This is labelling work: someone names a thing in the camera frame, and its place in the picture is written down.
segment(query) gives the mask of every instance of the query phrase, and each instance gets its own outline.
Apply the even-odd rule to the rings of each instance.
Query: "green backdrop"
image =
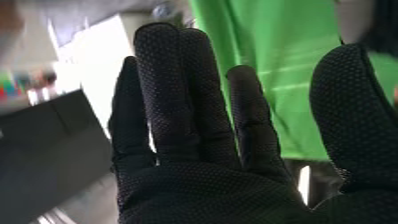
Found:
[[[340,46],[333,0],[190,0],[199,28],[210,35],[222,90],[224,74],[256,68],[272,106],[283,157],[327,160],[310,109],[310,81],[322,56]],[[398,64],[372,56],[388,96],[398,84]]]

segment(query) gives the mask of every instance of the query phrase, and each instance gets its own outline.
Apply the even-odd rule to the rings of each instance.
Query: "ceiling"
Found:
[[[93,25],[125,10],[151,11],[162,0],[36,0],[36,2],[52,20],[59,44],[64,45],[86,24]]]

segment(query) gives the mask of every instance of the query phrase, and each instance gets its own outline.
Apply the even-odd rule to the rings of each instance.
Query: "finger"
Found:
[[[228,72],[228,79],[244,169],[276,181],[290,183],[270,121],[270,107],[254,69],[249,66],[237,66]]]
[[[135,52],[160,164],[199,160],[199,136],[180,51],[176,27],[166,23],[144,26],[135,34]]]
[[[201,157],[206,162],[238,170],[242,165],[221,92],[214,49],[208,36],[196,29],[182,31],[182,56],[201,135]]]
[[[326,55],[313,75],[311,108],[342,191],[398,188],[398,119],[361,45]]]
[[[134,57],[125,59],[116,84],[109,129],[116,167],[128,168],[128,172],[151,167],[155,165],[155,155],[148,144],[144,100]]]

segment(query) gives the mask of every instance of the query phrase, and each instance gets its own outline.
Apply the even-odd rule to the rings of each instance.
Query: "gloved hand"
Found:
[[[238,66],[228,73],[237,151],[206,34],[151,24],[137,31],[135,52],[137,59],[125,60],[111,118],[119,222],[398,223],[397,179],[389,178],[397,174],[386,169],[398,168],[398,129],[391,122],[397,117],[388,116],[388,105],[379,102],[382,96],[361,48],[343,46],[327,55],[315,74],[315,116],[331,158],[347,178],[347,195],[315,211],[304,206],[285,169],[254,70]],[[349,88],[361,82],[363,92]],[[354,102],[357,98],[366,105]],[[349,119],[356,113],[363,113],[365,121]],[[370,120],[384,122],[377,123],[386,125],[377,127],[381,133],[368,129]],[[150,148],[150,130],[157,154]],[[382,212],[382,218],[372,216],[368,209]]]

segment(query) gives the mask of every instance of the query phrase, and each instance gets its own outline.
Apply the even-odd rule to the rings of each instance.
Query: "white wall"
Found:
[[[112,112],[123,60],[134,55],[134,33],[150,21],[150,14],[114,16],[77,34],[73,42],[61,49],[59,79],[63,83],[68,80],[71,84],[80,82],[103,127]]]

